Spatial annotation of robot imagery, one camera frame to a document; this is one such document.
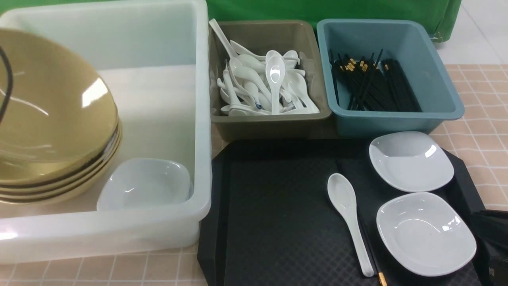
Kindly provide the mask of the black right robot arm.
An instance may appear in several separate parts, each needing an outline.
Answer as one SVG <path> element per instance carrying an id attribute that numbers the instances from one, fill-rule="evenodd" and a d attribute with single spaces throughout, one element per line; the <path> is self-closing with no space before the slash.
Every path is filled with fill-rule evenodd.
<path id="1" fill-rule="evenodd" d="M 508 212 L 481 210 L 472 214 L 470 227 L 481 243 L 481 277 L 488 286 L 506 286 Z"/>

